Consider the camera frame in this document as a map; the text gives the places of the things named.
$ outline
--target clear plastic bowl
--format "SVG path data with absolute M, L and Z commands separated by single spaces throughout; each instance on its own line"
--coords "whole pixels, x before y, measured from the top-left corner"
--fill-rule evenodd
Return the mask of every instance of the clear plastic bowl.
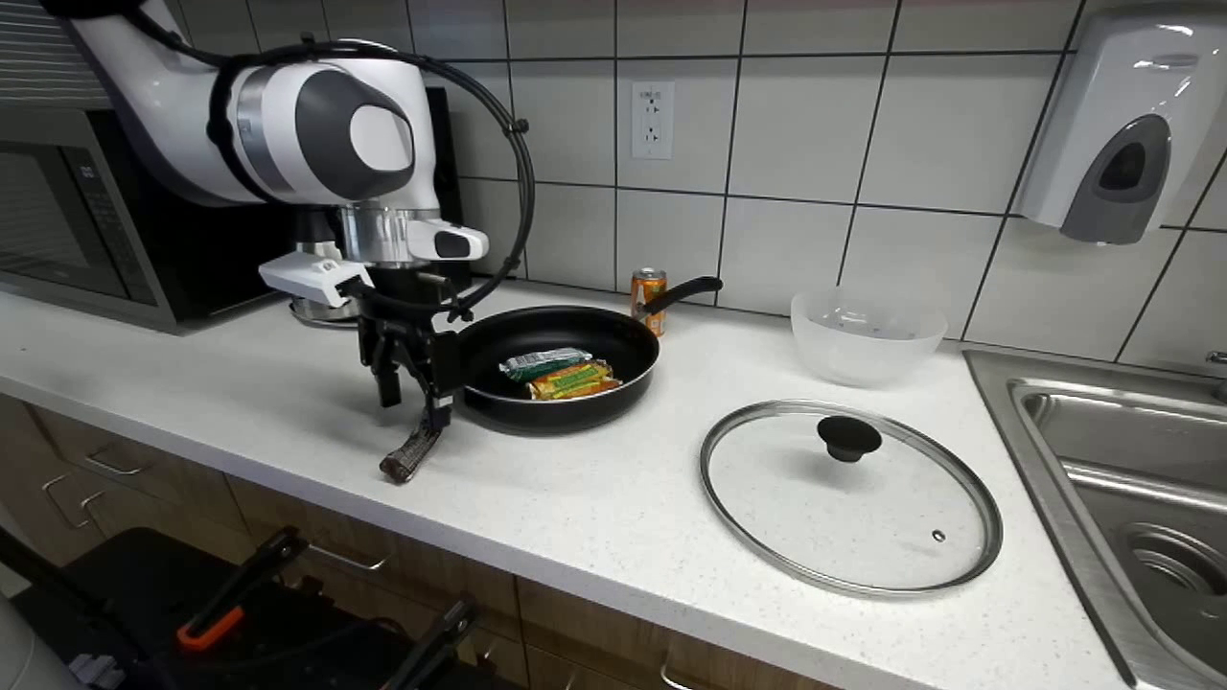
M 789 299 L 789 321 L 804 369 L 843 387 L 900 378 L 923 365 L 946 333 L 944 315 L 853 290 L 798 290 Z

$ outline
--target white tile wall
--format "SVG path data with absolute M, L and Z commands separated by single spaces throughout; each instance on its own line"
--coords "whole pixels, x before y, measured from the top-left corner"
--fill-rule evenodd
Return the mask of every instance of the white tile wall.
M 1227 117 L 1172 195 L 1179 231 L 1142 246 L 1084 249 L 1005 211 L 1082 0 L 177 2 L 211 50 L 315 32 L 455 57 L 528 117 L 550 180 L 528 278 L 620 290 L 638 264 L 720 271 L 724 307 L 783 315 L 785 290 L 843 276 L 931 299 L 955 337 L 1161 369 L 1227 331 Z M 632 158 L 638 80 L 676 84 L 669 160 Z M 505 143 L 459 93 L 451 129 L 467 222 L 503 255 L 519 215 Z M 1172 255 L 1184 225 L 1200 231 Z
M 538 180 L 615 185 L 615 61 L 519 61 Z
M 895 57 L 869 204 L 1005 211 L 1057 57 Z
M 1077 0 L 904 0 L 898 50 L 1062 50 Z
M 616 55 L 735 55 L 745 0 L 616 0 Z
M 538 188 L 528 276 L 615 290 L 615 188 Z
M 409 0 L 416 45 L 439 57 L 505 57 L 503 0 Z
M 999 218 L 983 215 L 863 206 L 846 246 L 843 289 L 937 309 L 946 319 L 946 333 L 958 337 L 999 225 Z
M 1010 222 L 968 337 L 1111 360 L 1140 319 L 1179 235 L 1140 246 L 1082 246 Z
M 416 50 L 405 0 L 325 0 L 322 14 L 335 37 L 375 37 Z
M 616 193 L 616 289 L 644 264 L 670 284 L 714 276 L 720 253 L 720 195 Z
M 1198 372 L 1207 351 L 1227 351 L 1227 235 L 1180 241 L 1125 360 Z
M 259 50 L 259 32 L 247 0 L 182 0 L 182 22 L 195 45 L 218 55 Z
M 720 307 L 775 309 L 837 289 L 853 206 L 730 200 Z
M 1221 169 L 1211 193 L 1204 195 L 1193 225 L 1227 231 L 1227 163 Z
M 303 33 L 330 37 L 319 0 L 250 0 L 250 10 L 264 50 L 303 41 Z
M 895 0 L 748 0 L 745 55 L 881 55 Z
M 615 0 L 505 0 L 510 57 L 615 57 Z
M 748 57 L 731 193 L 853 204 L 878 80 L 881 57 Z
M 510 108 L 505 61 L 464 61 L 464 71 L 476 75 L 483 88 L 491 88 L 503 108 Z M 498 124 L 486 115 L 486 108 L 451 84 L 445 88 L 450 88 L 459 177 L 515 177 L 515 158 L 505 148 Z

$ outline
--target kitchen counter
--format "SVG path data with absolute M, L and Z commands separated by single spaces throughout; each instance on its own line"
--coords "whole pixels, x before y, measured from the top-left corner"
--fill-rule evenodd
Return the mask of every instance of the kitchen counter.
M 480 315 L 607 296 L 503 289 Z M 886 392 L 800 372 L 783 319 L 679 307 L 650 395 L 572 436 L 455 418 L 405 488 L 375 460 L 416 413 L 379 409 L 356 337 L 261 307 L 188 337 L 0 296 L 0 392 L 214 471 L 431 539 L 600 607 L 837 686 L 1125 686 L 958 351 Z M 963 457 L 1005 522 L 999 562 L 946 593 L 867 602 L 798 583 L 707 507 L 698 446 L 735 406 L 813 397 L 889 413 Z

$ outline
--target cord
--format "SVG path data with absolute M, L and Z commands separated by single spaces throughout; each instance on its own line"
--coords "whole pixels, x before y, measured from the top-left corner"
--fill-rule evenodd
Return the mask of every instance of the cord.
M 363 618 L 363 622 L 351 622 L 340 629 L 330 629 L 315 641 L 303 641 L 296 646 L 285 646 L 285 652 L 274 652 L 274 654 L 250 654 L 250 659 L 234 659 L 234 664 L 188 664 L 188 671 L 205 671 L 205 673 L 239 673 L 239 671 L 259 671 L 259 668 L 282 668 L 282 664 L 293 664 L 301 654 L 311 654 L 311 652 L 322 652 L 347 636 L 356 636 L 363 629 L 385 629 L 385 632 L 394 632 L 394 636 L 405 636 L 405 629 L 391 618 Z
M 306 37 L 303 45 L 276 45 L 264 55 L 209 55 L 188 45 L 182 33 L 165 32 L 161 22 L 155 22 L 147 10 L 124 10 L 124 19 L 141 32 L 147 37 L 155 37 L 159 45 L 173 50 L 173 55 L 188 55 L 205 64 L 214 64 L 218 71 L 239 71 L 239 70 L 252 70 L 252 64 L 296 64 L 296 61 L 319 61 L 319 57 L 379 57 L 379 61 L 405 61 L 421 71 L 435 71 L 440 80 L 451 80 L 455 88 L 464 88 L 476 102 L 483 102 L 483 110 L 498 124 L 510 154 L 515 154 L 515 169 L 519 169 L 519 235 L 510 253 L 503 255 L 503 264 L 476 289 L 467 289 L 464 296 L 451 296 L 445 303 L 409 303 L 409 299 L 391 299 L 391 296 L 375 296 L 370 290 L 371 303 L 391 307 L 399 315 L 450 315 L 450 319 L 473 319 L 473 307 L 483 303 L 498 284 L 505 284 L 505 276 L 523 264 L 526 246 L 528 246 L 528 231 L 533 231 L 533 215 L 538 215 L 538 172 L 533 172 L 533 154 L 526 147 L 526 129 L 528 124 L 510 115 L 491 88 L 483 88 L 476 75 L 451 70 L 450 61 L 425 57 L 425 55 L 399 55 L 391 45 L 371 45 L 371 41 L 315 41 Z

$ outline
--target countertop edge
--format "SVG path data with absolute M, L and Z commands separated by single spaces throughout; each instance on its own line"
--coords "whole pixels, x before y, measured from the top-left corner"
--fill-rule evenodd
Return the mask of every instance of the countertop edge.
M 391 508 L 391 507 L 356 498 L 351 492 L 303 480 L 296 471 L 269 469 L 269 464 L 259 464 L 259 460 L 247 460 L 247 457 L 234 457 L 234 453 L 224 453 L 224 448 L 165 434 L 159 424 L 112 413 L 112 409 L 86 406 L 76 397 L 14 383 L 9 374 L 0 374 L 0 395 L 11 395 L 18 404 L 32 404 L 32 406 L 51 409 L 51 413 L 64 413 L 64 418 L 86 423 L 86 424 L 101 424 L 109 434 L 119 434 L 119 436 L 151 446 L 159 453 L 205 464 L 211 471 L 224 471 L 224 475 L 234 475 L 234 480 L 250 480 L 250 484 L 261 484 L 269 492 L 296 496 L 296 498 L 306 498 L 306 501 L 315 501 L 322 508 L 339 508 L 347 517 L 379 526 L 386 534 L 439 545 L 439 547 L 455 553 L 464 561 L 510 571 L 519 577 L 550 583 L 550 585 L 556 585 L 563 593 L 588 597 L 595 607 L 610 607 L 616 613 L 653 622 L 660 629 L 670 629 L 670 632 L 683 632 L 683 636 L 694 636 L 694 641 L 707 641 L 707 643 L 720 643 L 720 646 L 739 652 L 748 641 L 757 641 L 752 646 L 771 646 L 771 652 L 765 652 L 765 654 L 739 652 L 739 654 L 752 654 L 758 664 L 771 664 L 771 668 L 783 668 L 783 671 L 795 671 L 795 673 L 804 673 L 804 678 L 820 678 L 820 682 L 832 682 L 832 686 L 863 686 L 863 690 L 878 690 L 878 686 L 881 690 L 886 686 L 889 690 L 914 690 L 914 686 L 923 686 L 923 682 L 914 682 L 914 678 L 900 678 L 900 673 L 889 673 L 889 671 L 843 659 L 843 654 L 830 654 L 820 646 L 804 646 L 804 643 L 785 641 L 785 636 L 771 636 L 771 632 L 735 625 L 730 618 L 710 618 L 702 608 L 685 608 L 685 607 L 679 607 L 670 597 L 628 591 L 628 585 L 620 585 L 615 577 L 600 577 L 600 575 L 575 571 L 567 562 L 552 562 L 552 561 L 540 561 L 540 557 L 515 553 L 515 547 L 505 547 L 498 539 L 483 539 L 483 538 L 459 534 L 459 530 L 440 526 L 440 522 L 421 522 L 421 517 L 416 517 L 405 508 Z

